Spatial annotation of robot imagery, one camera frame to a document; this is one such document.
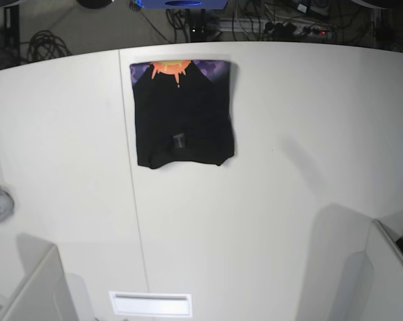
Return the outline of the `black T-shirt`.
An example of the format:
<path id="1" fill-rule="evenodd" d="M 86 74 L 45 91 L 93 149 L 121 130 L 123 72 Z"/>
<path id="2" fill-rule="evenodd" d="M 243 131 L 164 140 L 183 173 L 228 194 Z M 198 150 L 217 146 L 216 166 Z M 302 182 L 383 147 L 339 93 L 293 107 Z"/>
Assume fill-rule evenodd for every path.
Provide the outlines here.
<path id="1" fill-rule="evenodd" d="M 144 62 L 131 64 L 130 76 L 139 166 L 221 166 L 235 155 L 230 62 Z"/>

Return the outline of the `white table slot plate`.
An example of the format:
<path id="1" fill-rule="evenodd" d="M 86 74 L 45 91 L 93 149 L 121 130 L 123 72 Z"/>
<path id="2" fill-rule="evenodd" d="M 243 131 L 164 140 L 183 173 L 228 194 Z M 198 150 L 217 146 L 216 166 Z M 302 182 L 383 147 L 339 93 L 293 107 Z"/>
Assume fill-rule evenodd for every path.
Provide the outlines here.
<path id="1" fill-rule="evenodd" d="M 109 292 L 116 315 L 156 318 L 192 318 L 190 294 Z"/>

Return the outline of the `white power strip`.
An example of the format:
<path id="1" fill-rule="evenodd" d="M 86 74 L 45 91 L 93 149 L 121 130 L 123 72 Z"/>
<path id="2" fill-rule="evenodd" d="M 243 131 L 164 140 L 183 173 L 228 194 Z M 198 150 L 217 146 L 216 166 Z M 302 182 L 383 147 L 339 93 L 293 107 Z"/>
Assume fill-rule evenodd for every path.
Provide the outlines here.
<path id="1" fill-rule="evenodd" d="M 292 23 L 267 22 L 264 26 L 264 32 L 274 35 L 276 37 L 302 37 L 302 36 L 314 36 L 320 38 L 326 38 L 333 31 L 324 25 L 318 23 Z"/>

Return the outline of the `blue box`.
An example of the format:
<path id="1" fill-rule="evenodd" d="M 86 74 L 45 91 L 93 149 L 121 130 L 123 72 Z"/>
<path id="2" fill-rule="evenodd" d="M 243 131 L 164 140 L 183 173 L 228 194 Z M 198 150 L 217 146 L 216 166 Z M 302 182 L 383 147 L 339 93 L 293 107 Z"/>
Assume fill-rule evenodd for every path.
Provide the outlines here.
<path id="1" fill-rule="evenodd" d="M 224 9 L 228 0 L 140 0 L 145 9 Z"/>

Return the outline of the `white side partition left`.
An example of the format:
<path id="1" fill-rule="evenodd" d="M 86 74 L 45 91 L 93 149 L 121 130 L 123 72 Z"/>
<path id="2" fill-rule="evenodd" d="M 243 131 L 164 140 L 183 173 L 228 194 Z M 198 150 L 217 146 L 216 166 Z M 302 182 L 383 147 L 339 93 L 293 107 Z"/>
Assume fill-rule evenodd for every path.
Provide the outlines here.
<path id="1" fill-rule="evenodd" d="M 78 320 L 56 245 L 30 265 L 10 297 L 0 294 L 0 320 Z"/>

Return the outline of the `white side partition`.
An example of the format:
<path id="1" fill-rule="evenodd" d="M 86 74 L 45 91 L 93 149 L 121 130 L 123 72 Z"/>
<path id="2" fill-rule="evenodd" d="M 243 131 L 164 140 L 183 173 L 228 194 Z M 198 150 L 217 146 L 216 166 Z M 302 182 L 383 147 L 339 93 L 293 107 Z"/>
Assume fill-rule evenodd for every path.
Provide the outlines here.
<path id="1" fill-rule="evenodd" d="M 361 320 L 403 320 L 403 255 L 379 221 L 372 223 L 366 254 L 372 285 Z"/>
<path id="2" fill-rule="evenodd" d="M 78 320 L 56 245 L 30 265 L 10 297 L 0 294 L 0 320 Z"/>

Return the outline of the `white side partition right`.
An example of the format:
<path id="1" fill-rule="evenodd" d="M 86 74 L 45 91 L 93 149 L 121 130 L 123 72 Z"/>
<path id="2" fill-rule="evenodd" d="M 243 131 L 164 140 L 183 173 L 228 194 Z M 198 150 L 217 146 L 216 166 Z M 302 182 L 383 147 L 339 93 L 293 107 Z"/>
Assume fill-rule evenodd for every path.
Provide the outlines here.
<path id="1" fill-rule="evenodd" d="M 379 221 L 372 223 L 366 254 L 372 285 L 361 320 L 403 320 L 403 255 Z"/>

